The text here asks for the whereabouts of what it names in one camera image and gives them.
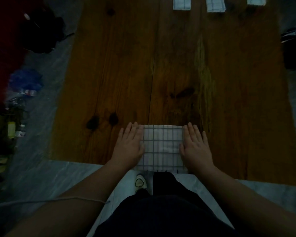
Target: shoe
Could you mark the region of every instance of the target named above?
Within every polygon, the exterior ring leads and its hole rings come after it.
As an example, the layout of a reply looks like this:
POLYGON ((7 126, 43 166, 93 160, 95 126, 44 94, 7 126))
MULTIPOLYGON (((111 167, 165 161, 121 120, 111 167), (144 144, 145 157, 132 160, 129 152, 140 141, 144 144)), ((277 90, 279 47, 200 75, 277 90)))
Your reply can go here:
POLYGON ((147 189, 147 183, 145 178, 142 175, 137 175, 135 179, 135 188, 136 192, 139 191, 140 189, 147 189))

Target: cord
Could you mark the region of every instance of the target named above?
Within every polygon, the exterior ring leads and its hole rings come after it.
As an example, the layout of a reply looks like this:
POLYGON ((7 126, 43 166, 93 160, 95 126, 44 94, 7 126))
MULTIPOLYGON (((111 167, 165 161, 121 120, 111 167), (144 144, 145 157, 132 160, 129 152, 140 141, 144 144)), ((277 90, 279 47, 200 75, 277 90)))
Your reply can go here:
POLYGON ((63 198, 46 199, 46 200, 28 200, 28 201, 27 200, 16 200, 16 201, 9 201, 9 202, 0 203, 0 207, 11 206, 11 205, 15 205, 15 204, 31 204, 31 203, 42 203, 42 202, 56 202, 56 201, 72 200, 72 199, 80 199, 80 200, 101 202, 103 204, 110 203, 110 201, 105 202, 105 201, 102 201, 102 200, 95 200, 95 199, 88 199, 88 198, 73 196, 73 197, 63 197, 63 198))

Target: dark shirt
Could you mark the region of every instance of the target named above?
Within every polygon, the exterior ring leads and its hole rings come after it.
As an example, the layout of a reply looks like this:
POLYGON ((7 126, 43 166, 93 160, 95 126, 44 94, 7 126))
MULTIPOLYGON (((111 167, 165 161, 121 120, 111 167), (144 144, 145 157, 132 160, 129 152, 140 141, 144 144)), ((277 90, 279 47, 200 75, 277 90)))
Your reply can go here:
POLYGON ((118 207, 94 236, 239 236, 239 233, 178 196, 150 196, 118 207))

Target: marble floor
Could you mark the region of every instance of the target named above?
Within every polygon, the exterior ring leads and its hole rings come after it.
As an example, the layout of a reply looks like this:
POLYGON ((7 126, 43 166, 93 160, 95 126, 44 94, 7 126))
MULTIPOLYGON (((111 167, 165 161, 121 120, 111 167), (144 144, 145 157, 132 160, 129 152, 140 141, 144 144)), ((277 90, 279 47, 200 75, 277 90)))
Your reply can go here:
MULTIPOLYGON (((56 16, 62 16, 67 24, 67 32, 76 30, 82 10, 82 0, 46 0, 56 16)), ((280 19, 280 27, 294 25, 296 17, 288 21, 290 12, 296 13, 296 7, 289 7, 280 19)), ((57 109, 57 99, 61 91, 74 36, 58 43, 50 54, 29 53, 25 67, 35 68, 43 75, 44 88, 38 96, 30 99, 26 110, 30 117, 26 122, 26 137, 19 138, 17 152, 14 155, 7 179, 0 185, 0 200, 35 200, 52 198, 66 191, 100 165, 52 161, 46 159, 49 138, 57 109)), ((296 72, 289 75, 289 97, 292 104, 296 126, 296 72)), ((134 194, 134 177, 137 171, 129 171, 110 196, 111 202, 103 208, 88 236, 92 236, 98 224, 105 221, 119 203, 134 194)), ((150 188, 152 172, 144 173, 150 188)), ((176 179, 186 188, 198 193, 219 219, 230 224, 229 220, 207 189, 194 175, 176 174, 176 179)), ((259 183, 241 180, 258 194, 266 197, 288 211, 296 213, 296 187, 271 183, 259 183)), ((0 210, 0 235, 10 230, 16 222, 31 214, 41 204, 26 204, 6 207, 0 210)))

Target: person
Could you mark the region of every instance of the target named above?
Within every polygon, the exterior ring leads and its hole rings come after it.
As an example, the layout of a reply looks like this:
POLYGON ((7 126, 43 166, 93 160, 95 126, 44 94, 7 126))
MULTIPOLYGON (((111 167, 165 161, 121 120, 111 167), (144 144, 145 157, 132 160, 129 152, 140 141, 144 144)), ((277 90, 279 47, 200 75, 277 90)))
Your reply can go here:
MULTIPOLYGON (((94 236, 296 236, 296 215, 268 201, 226 175, 213 164, 206 133, 196 125, 183 128, 183 163, 205 185, 233 227, 220 221, 201 198, 170 173, 154 173, 153 195, 136 177, 136 194, 126 198, 95 231, 94 236)), ((106 201, 127 171, 144 153, 142 127, 129 123, 120 130, 111 160, 62 197, 106 201)), ((104 204, 70 199, 43 205, 6 236, 86 236, 104 204)))

